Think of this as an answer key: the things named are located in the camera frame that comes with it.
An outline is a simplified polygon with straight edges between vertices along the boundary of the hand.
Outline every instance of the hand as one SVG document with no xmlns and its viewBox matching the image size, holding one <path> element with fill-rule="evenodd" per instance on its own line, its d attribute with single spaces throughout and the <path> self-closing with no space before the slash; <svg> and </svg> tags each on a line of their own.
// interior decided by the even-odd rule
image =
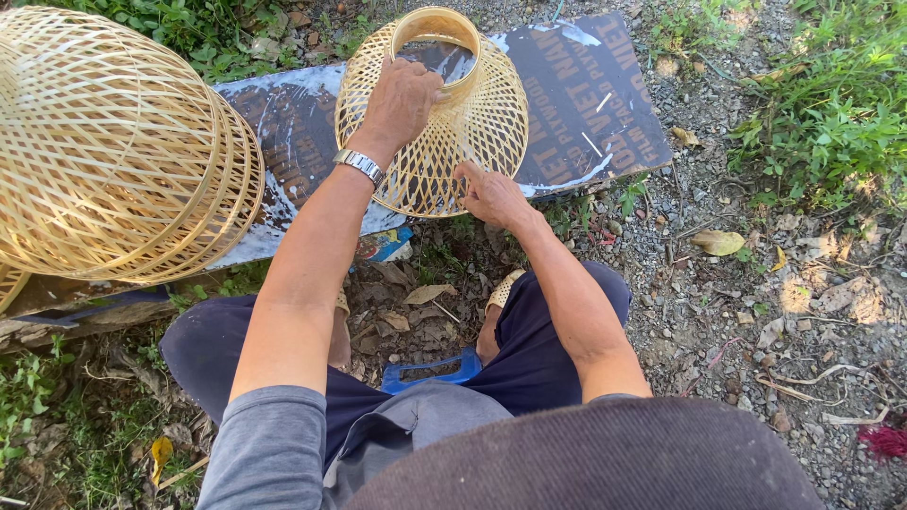
<svg viewBox="0 0 907 510">
<path fill-rule="evenodd" d="M 484 172 L 467 161 L 457 165 L 453 177 L 465 177 L 468 181 L 466 196 L 460 202 L 479 220 L 503 227 L 517 238 L 521 232 L 538 225 L 541 214 L 522 196 L 519 184 L 502 173 Z"/>
<path fill-rule="evenodd" d="M 386 171 L 397 152 L 425 128 L 432 105 L 448 95 L 438 91 L 442 85 L 441 75 L 428 72 L 424 65 L 404 58 L 391 62 L 385 55 L 366 118 L 347 149 L 365 154 Z"/>
</svg>

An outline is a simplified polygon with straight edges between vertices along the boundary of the dirt ground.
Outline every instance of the dirt ground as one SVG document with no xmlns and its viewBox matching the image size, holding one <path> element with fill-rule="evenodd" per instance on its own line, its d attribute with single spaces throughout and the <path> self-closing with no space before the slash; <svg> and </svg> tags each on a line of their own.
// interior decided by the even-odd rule
<svg viewBox="0 0 907 510">
<path fill-rule="evenodd" d="M 484 32 L 550 20 L 558 7 L 432 3 L 439 4 L 480 16 Z M 399 8 L 422 5 L 427 4 L 404 2 Z M 636 199 L 627 218 L 619 206 L 626 185 L 615 182 L 539 208 L 580 260 L 606 263 L 627 280 L 634 294 L 628 337 L 656 395 L 711 398 L 752 413 L 789 445 L 828 508 L 904 508 L 905 460 L 878 458 L 858 439 L 859 425 L 836 423 L 887 414 L 884 423 L 903 426 L 907 226 L 863 208 L 856 215 L 861 226 L 877 224 L 855 237 L 846 233 L 844 216 L 749 207 L 756 190 L 775 182 L 743 181 L 746 176 L 727 173 L 730 141 L 725 135 L 749 115 L 753 103 L 722 74 L 769 71 L 766 58 L 790 44 L 795 15 L 788 0 L 741 10 L 734 14 L 744 34 L 741 42 L 732 51 L 709 54 L 703 72 L 691 73 L 668 59 L 647 60 L 644 34 L 664 7 L 565 2 L 561 17 L 621 10 L 668 139 L 676 141 L 669 129 L 679 126 L 694 132 L 701 145 L 675 145 L 673 165 L 649 176 L 648 192 Z M 583 211 L 590 211 L 588 229 Z M 707 255 L 689 242 L 705 228 L 739 232 L 747 239 L 748 254 Z M 345 370 L 374 387 L 387 362 L 429 363 L 474 346 L 494 285 L 513 269 L 530 268 L 506 232 L 468 216 L 417 223 L 413 230 L 409 260 L 383 265 L 358 260 L 346 283 L 354 341 Z M 601 243 L 607 239 L 603 231 L 616 236 L 613 244 Z M 779 249 L 786 264 L 773 270 Z M 428 283 L 449 283 L 456 295 L 444 293 L 437 304 L 401 304 L 410 291 Z M 156 338 L 166 324 L 154 325 Z M 103 507 L 191 508 L 203 469 L 154 496 L 142 482 L 151 469 L 148 444 L 136 438 L 154 438 L 164 427 L 179 438 L 180 462 L 165 471 L 163 480 L 207 455 L 216 431 L 150 354 L 155 335 L 148 339 L 147 331 L 86 342 L 91 347 L 83 348 L 70 385 L 89 385 L 82 402 L 89 423 L 100 423 L 99 409 L 115 405 L 117 394 L 155 403 L 142 415 L 146 428 L 120 438 L 131 452 L 129 472 L 140 479 L 107 491 L 114 497 L 102 497 Z M 128 340 L 131 335 L 142 340 Z M 86 366 L 90 377 L 82 372 Z M 54 416 L 45 430 L 66 419 L 65 413 Z M 46 435 L 35 434 L 40 447 L 22 463 L 10 496 L 39 502 L 35 507 L 83 506 L 73 499 L 77 487 L 57 475 L 59 466 L 84 472 L 73 461 L 77 455 L 61 453 L 72 437 L 59 430 Z"/>
</svg>

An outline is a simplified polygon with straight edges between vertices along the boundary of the bamboo lampshade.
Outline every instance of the bamboo lampshade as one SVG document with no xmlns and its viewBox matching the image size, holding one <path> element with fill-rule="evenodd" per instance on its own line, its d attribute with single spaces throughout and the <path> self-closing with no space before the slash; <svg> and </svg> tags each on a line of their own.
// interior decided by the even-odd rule
<svg viewBox="0 0 907 510">
<path fill-rule="evenodd" d="M 423 7 L 369 35 L 346 63 L 336 100 L 336 140 L 345 147 L 365 119 L 385 53 L 395 55 L 405 43 L 427 40 L 469 49 L 475 65 L 441 87 L 451 98 L 432 107 L 424 131 L 396 155 L 374 198 L 410 216 L 454 216 L 466 212 L 457 200 L 464 189 L 453 178 L 456 165 L 473 160 L 512 177 L 529 137 L 520 76 L 510 58 L 465 16 L 445 7 Z"/>
<path fill-rule="evenodd" d="M 0 264 L 0 313 L 6 311 L 32 273 Z"/>
<path fill-rule="evenodd" d="M 255 216 L 260 159 L 164 46 L 100 16 L 0 13 L 0 261 L 147 283 L 198 270 Z"/>
</svg>

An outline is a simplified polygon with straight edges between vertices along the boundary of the metal watch band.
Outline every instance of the metal watch band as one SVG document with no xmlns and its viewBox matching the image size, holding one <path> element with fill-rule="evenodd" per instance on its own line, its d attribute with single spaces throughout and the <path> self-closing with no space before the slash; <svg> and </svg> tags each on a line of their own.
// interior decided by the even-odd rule
<svg viewBox="0 0 907 510">
<path fill-rule="evenodd" d="M 372 180 L 376 190 L 378 189 L 378 186 L 381 185 L 381 181 L 385 179 L 385 171 L 378 168 L 378 165 L 368 156 L 360 154 L 359 152 L 350 151 L 349 149 L 340 149 L 337 151 L 336 156 L 334 156 L 334 162 L 337 164 L 348 164 L 353 168 L 359 169 Z"/>
</svg>

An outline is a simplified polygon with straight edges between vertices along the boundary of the wooden plank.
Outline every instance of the wooden plank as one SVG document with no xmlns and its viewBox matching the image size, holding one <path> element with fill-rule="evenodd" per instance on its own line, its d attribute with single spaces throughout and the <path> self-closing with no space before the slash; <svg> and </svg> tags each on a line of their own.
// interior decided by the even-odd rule
<svg viewBox="0 0 907 510">
<path fill-rule="evenodd" d="M 526 196 L 670 164 L 670 147 L 619 13 L 524 26 L 491 39 L 513 60 L 529 97 L 530 143 L 515 177 Z M 449 44 L 409 54 L 445 76 L 462 72 L 469 56 Z M 344 69 L 310 67 L 215 86 L 258 135 L 268 190 L 249 233 L 208 270 L 272 256 L 296 211 L 331 172 L 334 101 Z M 373 202 L 360 233 L 412 220 Z M 139 287 L 34 276 L 2 317 Z"/>
</svg>

